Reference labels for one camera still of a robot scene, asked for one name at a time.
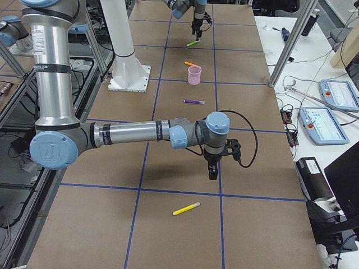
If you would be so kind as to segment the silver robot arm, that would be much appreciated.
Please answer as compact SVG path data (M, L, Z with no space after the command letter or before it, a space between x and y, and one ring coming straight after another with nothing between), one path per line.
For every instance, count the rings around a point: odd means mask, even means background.
M192 35L196 35L196 41L200 41L203 30L203 21L212 25L211 16L206 12L206 0L164 0L167 7L172 11L176 19L180 19L191 8L194 8L193 20L191 24Z
M86 23L84 1L22 1L22 16L31 27L40 117L30 154L41 166L59 170L85 151L117 143L167 140L175 149L199 146L208 163L209 179L218 176L218 162L241 159L237 140L227 137L226 112L212 112L191 123L186 118L125 123L82 123L74 114L68 32Z

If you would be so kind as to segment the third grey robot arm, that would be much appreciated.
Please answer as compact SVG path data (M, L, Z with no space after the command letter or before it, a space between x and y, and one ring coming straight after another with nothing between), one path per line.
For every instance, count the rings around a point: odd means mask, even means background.
M22 52L33 48L31 35L15 15L1 18L1 42L7 47L16 44Z

